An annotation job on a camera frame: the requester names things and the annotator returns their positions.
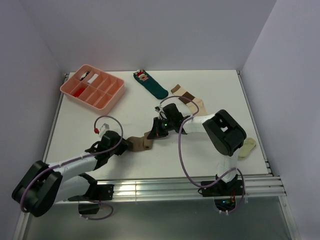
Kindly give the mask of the cream yellow sock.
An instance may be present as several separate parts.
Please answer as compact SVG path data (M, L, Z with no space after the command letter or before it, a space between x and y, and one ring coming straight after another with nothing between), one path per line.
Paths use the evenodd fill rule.
M243 160L247 158L251 151L256 147L257 142L255 139L248 137L244 140L243 146L240 148L238 153L238 159Z

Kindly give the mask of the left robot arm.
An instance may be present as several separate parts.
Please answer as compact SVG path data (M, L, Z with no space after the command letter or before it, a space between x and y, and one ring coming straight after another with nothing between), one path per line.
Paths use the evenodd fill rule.
M122 155L133 144L108 130L79 157L52 164L34 162L13 190L11 197L26 213L44 215L57 202L70 198L97 201L98 182L88 173L113 156Z

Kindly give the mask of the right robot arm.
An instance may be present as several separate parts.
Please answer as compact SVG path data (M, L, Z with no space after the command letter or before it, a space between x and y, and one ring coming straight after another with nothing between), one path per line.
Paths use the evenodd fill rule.
M154 140L164 138L170 131L178 134L178 155L182 170L190 182L197 185L189 176L182 158L181 138L182 135L193 133L207 134L215 149L223 156L218 165L216 174L216 189L222 195L229 194L238 177L237 164L240 148L243 146L247 134L236 120L224 109L215 114L204 116L183 116L176 104L170 103L164 107L157 106L159 113L153 119L152 129L147 139Z

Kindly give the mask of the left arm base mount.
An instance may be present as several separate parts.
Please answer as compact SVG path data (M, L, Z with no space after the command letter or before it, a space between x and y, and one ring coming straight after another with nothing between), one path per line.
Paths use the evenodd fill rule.
M103 207L109 207L106 201L113 199L113 184L97 184L90 186L85 194L68 198L69 202L79 202L78 212L81 215L95 215Z

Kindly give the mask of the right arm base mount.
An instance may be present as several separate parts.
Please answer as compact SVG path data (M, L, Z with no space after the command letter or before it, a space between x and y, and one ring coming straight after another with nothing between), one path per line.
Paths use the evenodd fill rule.
M243 200L246 192L243 181L238 179L238 175L236 175L228 183L220 180L211 187L201 187L198 189L198 193L202 197L222 197L215 199L214 204L219 211L226 213L236 208L236 197L241 197L241 200Z

